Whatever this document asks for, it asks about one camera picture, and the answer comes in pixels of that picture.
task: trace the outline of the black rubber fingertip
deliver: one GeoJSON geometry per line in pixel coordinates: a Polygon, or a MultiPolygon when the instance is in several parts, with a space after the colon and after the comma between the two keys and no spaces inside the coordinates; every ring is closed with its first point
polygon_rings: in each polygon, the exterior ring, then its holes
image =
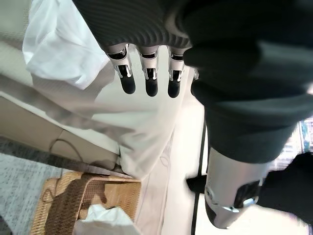
{"type": "Polygon", "coordinates": [[[157,79],[146,80],[146,92],[148,96],[155,96],[157,94],[157,79]]]}
{"type": "Polygon", "coordinates": [[[179,95],[179,91],[180,91],[180,82],[178,81],[169,81],[168,83],[168,95],[171,98],[176,98],[179,95]]]}
{"type": "Polygon", "coordinates": [[[121,78],[121,83],[122,83],[122,88],[127,94],[132,94],[136,90],[136,85],[135,85],[135,80],[134,76],[132,75],[131,77],[122,77],[121,78]]]}

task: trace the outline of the floor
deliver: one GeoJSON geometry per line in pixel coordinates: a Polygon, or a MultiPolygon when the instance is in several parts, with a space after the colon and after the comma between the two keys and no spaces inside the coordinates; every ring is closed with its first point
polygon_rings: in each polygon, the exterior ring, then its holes
{"type": "Polygon", "coordinates": [[[44,181],[70,170],[109,173],[0,137],[0,235],[28,234],[44,181]]]}

